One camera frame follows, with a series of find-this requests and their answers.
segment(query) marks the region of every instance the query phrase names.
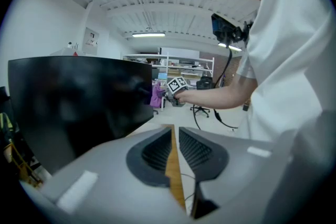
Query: man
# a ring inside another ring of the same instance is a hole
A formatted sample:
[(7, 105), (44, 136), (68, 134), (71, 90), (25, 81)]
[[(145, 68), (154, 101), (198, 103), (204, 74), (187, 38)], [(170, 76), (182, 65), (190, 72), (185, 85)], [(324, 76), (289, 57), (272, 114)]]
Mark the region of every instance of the man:
[(260, 0), (246, 52), (230, 86), (176, 94), (181, 102), (230, 109), (251, 97), (240, 137), (296, 134), (335, 111), (336, 19), (330, 0)]

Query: purple cloth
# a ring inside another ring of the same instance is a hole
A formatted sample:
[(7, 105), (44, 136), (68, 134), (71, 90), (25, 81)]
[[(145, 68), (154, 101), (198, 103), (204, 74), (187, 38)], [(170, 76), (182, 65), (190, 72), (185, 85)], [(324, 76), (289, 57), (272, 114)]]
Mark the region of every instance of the purple cloth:
[(160, 85), (161, 84), (158, 81), (153, 87), (153, 93), (152, 93), (152, 99), (151, 99), (150, 106), (154, 108), (159, 108), (161, 106), (162, 97), (159, 94), (165, 91), (165, 90), (160, 89)]

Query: white t-shirt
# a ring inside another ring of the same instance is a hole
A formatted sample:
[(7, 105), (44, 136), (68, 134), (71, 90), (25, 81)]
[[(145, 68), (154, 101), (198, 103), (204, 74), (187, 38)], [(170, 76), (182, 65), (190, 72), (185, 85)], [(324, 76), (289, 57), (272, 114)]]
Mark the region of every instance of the white t-shirt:
[(314, 121), (318, 129), (322, 113), (336, 111), (335, 18), (330, 0), (261, 0), (237, 71), (258, 82), (239, 136), (271, 141)]

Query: white floor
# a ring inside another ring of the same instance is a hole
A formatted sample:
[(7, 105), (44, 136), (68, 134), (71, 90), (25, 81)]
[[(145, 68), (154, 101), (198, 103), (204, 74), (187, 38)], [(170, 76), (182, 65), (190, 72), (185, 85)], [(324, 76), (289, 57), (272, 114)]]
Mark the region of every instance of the white floor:
[[(179, 127), (193, 127), (197, 128), (193, 111), (190, 110), (192, 107), (190, 104), (186, 104), (181, 108), (173, 107), (170, 103), (166, 102), (166, 107), (163, 112), (159, 110), (159, 114), (154, 114), (154, 118), (151, 119), (150, 123), (160, 123), (160, 124), (174, 124), (175, 125), (175, 134), (176, 134), (176, 142), (178, 149), (178, 160), (180, 163), (181, 170), (181, 178), (183, 185), (184, 198), (186, 199), (185, 205), (187, 214), (190, 214), (190, 210), (192, 208), (195, 180), (194, 173), (190, 169), (186, 160), (184, 159), (181, 151), (180, 145), (178, 142), (179, 139)], [(229, 110), (217, 110), (221, 115), (221, 119), (223, 122), (230, 126), (238, 127), (243, 117), (245, 117), (246, 112), (243, 111), (243, 107), (239, 106), (234, 109)], [(230, 129), (224, 125), (222, 125), (219, 121), (217, 121), (214, 111), (211, 110), (209, 113), (209, 118), (206, 117), (206, 114), (199, 111), (196, 116), (197, 122), (202, 131), (212, 132), (220, 135), (228, 135), (237, 137), (237, 134), (233, 129)]]

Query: ceiling light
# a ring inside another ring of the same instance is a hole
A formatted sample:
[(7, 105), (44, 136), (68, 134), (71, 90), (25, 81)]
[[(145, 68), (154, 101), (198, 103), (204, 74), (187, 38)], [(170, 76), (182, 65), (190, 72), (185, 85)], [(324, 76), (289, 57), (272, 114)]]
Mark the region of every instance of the ceiling light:
[(235, 51), (242, 51), (242, 49), (239, 49), (239, 48), (237, 48), (237, 47), (233, 47), (233, 46), (229, 46), (229, 48), (230, 48), (231, 50), (235, 50)]
[(133, 34), (133, 37), (165, 37), (165, 33), (137, 33)]

